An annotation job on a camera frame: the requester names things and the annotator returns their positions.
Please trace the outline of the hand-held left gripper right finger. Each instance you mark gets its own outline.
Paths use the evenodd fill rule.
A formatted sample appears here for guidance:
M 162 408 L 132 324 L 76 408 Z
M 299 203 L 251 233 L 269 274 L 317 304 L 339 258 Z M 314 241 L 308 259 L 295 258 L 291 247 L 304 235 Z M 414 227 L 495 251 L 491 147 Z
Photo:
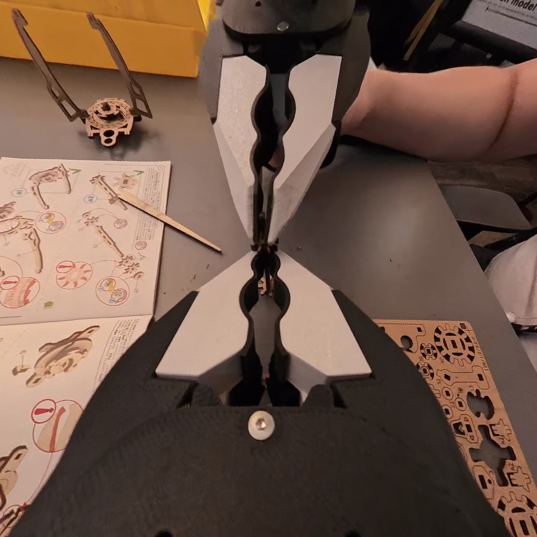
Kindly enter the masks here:
M 289 404 L 303 403 L 317 385 L 369 378 L 372 368 L 332 288 L 284 252 L 274 263 L 281 315 L 270 375 L 285 386 Z

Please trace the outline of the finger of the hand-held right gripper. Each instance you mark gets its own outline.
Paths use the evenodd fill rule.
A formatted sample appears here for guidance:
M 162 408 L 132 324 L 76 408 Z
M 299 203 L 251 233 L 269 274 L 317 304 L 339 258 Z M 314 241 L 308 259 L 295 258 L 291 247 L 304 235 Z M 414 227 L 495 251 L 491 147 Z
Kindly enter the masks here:
M 282 138 L 284 161 L 273 182 L 268 244 L 296 213 L 332 144 L 340 65 L 340 56 L 318 54 L 291 70 L 288 89 L 295 113 Z
M 267 68 L 242 55 L 222 60 L 213 130 L 238 217 L 253 248 L 260 249 L 262 194 L 256 150 L 261 140 L 258 106 L 265 107 Z

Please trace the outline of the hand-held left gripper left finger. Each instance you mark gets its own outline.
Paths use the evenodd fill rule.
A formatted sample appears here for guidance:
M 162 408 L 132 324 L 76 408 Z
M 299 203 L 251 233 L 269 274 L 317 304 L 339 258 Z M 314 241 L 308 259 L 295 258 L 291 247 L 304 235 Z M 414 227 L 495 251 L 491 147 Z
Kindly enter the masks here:
M 165 379 L 228 393 L 232 406 L 260 402 L 260 359 L 251 310 L 259 300 L 260 254 L 249 252 L 203 285 L 156 368 Z

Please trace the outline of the thin wooden axle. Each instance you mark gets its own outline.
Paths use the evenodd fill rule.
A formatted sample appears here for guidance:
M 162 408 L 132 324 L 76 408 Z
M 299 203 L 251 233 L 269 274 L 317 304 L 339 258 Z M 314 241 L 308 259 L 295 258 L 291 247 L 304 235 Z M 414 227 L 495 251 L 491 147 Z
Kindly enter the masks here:
M 267 243 L 266 231 L 266 213 L 261 211 L 257 217 L 256 243 Z M 272 272 L 273 272 L 273 257 L 274 253 L 257 254 L 256 269 L 258 270 L 259 282 L 261 283 L 260 294 L 265 296 L 273 296 Z

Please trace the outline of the person's right forearm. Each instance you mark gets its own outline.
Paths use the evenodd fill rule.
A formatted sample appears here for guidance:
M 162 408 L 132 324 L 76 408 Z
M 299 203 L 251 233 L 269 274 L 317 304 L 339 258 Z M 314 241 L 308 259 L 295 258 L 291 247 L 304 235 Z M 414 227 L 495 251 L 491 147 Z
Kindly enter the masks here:
M 536 59 L 432 73 L 369 69 L 341 134 L 433 162 L 534 156 Z

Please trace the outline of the wooden model with long arms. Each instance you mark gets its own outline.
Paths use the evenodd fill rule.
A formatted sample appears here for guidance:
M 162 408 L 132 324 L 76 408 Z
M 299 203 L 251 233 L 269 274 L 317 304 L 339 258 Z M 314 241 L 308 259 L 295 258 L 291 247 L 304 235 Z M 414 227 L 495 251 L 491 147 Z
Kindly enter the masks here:
M 11 17 L 17 32 L 30 57 L 46 81 L 46 87 L 60 110 L 70 122 L 80 119 L 86 128 L 89 138 L 98 135 L 101 144 L 112 147 L 119 135 L 128 136 L 135 122 L 142 117 L 152 118 L 150 107 L 140 84 L 132 77 L 117 45 L 106 30 L 102 21 L 93 13 L 87 14 L 90 26 L 102 36 L 105 45 L 117 66 L 117 69 L 126 85 L 131 104 L 121 98 L 99 99 L 88 109 L 78 107 L 68 96 L 57 78 L 50 70 L 49 65 L 26 30 L 27 20 L 17 8 L 11 10 Z

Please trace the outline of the laser-cut wooden parts sheet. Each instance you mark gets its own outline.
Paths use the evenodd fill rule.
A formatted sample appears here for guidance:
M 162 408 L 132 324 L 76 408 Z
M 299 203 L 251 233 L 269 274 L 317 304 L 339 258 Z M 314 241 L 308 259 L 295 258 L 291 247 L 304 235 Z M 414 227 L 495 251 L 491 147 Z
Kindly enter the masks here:
M 478 488 L 513 536 L 536 536 L 536 483 L 472 326 L 376 319 L 434 393 Z

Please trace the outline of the pointed wooden stick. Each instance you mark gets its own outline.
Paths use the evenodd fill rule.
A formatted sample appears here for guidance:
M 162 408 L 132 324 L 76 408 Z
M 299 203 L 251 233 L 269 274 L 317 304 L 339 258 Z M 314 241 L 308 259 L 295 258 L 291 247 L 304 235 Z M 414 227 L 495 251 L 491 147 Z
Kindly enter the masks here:
M 189 228 L 179 224 L 175 220 L 173 220 L 171 217 L 167 216 L 166 214 L 162 213 L 161 211 L 158 211 L 157 209 L 153 208 L 153 206 L 147 204 L 146 202 L 142 201 L 141 199 L 137 198 L 136 196 L 132 195 L 129 192 L 122 191 L 119 193 L 119 198 L 128 203 L 129 205 L 139 209 L 140 211 L 143 211 L 144 213 L 150 215 L 151 217 L 157 219 L 158 221 L 164 223 L 165 225 L 168 225 L 175 230 L 182 232 L 183 234 L 187 235 L 190 238 L 193 238 L 194 240 L 202 243 L 203 245 L 211 248 L 212 250 L 222 253 L 222 250 L 217 245 L 211 243 L 207 239 L 201 237 L 194 231 L 190 230 Z

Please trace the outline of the open instruction booklet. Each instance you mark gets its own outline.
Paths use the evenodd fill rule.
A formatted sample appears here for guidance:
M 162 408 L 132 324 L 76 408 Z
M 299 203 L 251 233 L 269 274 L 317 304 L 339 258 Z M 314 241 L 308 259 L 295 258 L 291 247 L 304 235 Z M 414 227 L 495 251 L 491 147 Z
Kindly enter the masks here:
M 1 158 L 1 536 L 154 313 L 170 162 Z

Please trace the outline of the yellow plastic bin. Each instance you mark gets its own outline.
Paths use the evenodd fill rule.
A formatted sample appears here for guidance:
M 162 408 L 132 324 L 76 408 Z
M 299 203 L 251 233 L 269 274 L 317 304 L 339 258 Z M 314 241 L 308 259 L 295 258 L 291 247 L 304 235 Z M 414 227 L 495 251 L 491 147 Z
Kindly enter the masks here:
M 116 69 L 104 40 L 88 20 L 99 19 L 130 71 L 196 78 L 215 1 L 1 1 L 1 56 L 30 60 L 12 19 L 49 63 Z

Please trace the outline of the grey mesh chair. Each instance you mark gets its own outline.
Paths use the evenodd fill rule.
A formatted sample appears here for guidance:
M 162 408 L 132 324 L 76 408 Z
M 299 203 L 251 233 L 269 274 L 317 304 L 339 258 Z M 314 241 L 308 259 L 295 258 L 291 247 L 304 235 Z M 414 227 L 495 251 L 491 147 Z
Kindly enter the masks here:
M 473 186 L 441 185 L 440 191 L 461 228 L 480 232 L 522 232 L 531 224 L 508 194 Z

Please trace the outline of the white printed sign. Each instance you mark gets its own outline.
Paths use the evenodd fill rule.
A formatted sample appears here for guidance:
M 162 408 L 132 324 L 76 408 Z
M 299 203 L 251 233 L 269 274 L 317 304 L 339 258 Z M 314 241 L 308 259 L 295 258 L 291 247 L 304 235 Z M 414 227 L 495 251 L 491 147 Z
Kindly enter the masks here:
M 461 21 L 514 40 L 535 40 L 536 1 L 471 1 Z

